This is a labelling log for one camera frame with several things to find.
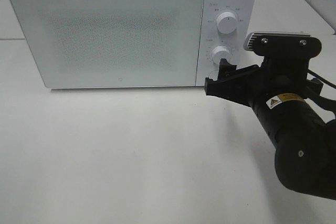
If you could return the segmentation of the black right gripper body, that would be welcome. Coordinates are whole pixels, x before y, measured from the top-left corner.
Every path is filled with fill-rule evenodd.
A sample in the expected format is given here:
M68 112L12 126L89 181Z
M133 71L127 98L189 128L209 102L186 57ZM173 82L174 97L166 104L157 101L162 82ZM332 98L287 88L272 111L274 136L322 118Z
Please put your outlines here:
M263 57L254 73L254 96L223 96L229 101L250 106L254 99L281 92L299 94L307 85L310 59L322 49L316 37L261 36L252 45L253 53Z

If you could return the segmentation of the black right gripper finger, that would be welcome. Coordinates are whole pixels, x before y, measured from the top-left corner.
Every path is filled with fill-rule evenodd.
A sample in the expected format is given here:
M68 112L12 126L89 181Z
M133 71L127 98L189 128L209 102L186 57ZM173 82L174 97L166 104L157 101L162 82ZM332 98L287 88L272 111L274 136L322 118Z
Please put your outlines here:
M237 70L237 66L230 64L227 59L222 58L219 63L218 79L227 78L232 72Z
M254 96L253 77L259 70L260 66L251 65L237 69L224 79L206 78L205 93L209 96Z

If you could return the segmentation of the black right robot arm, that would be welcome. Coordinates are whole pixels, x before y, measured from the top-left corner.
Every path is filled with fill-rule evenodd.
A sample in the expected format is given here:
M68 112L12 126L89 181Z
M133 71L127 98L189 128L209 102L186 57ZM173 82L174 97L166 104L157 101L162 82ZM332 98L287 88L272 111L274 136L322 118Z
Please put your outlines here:
M307 78L321 41L257 31L247 36L244 49L263 57L261 65L239 69L222 59L217 79L205 79L205 93L253 110L275 147L275 171L287 189L335 199L335 120L324 122L307 103L335 111L335 101L321 96L326 79Z

